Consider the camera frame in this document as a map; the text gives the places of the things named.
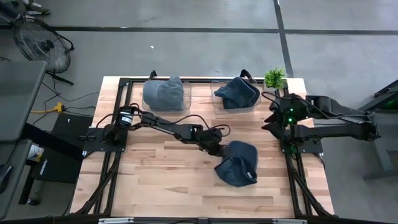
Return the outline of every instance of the blue cloth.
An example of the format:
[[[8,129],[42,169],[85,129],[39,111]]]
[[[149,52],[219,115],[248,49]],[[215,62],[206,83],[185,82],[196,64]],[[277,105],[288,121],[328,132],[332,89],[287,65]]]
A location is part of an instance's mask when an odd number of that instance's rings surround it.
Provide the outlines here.
[[[231,141],[221,164],[216,166],[218,177],[227,184],[243,187],[257,183],[257,149],[245,142]]]
[[[182,110],[183,96],[182,82],[177,76],[172,76],[167,81],[146,81],[142,91],[144,102],[156,111]]]
[[[260,97],[260,91],[240,77],[220,87],[214,95],[222,97],[224,109],[252,107]]]

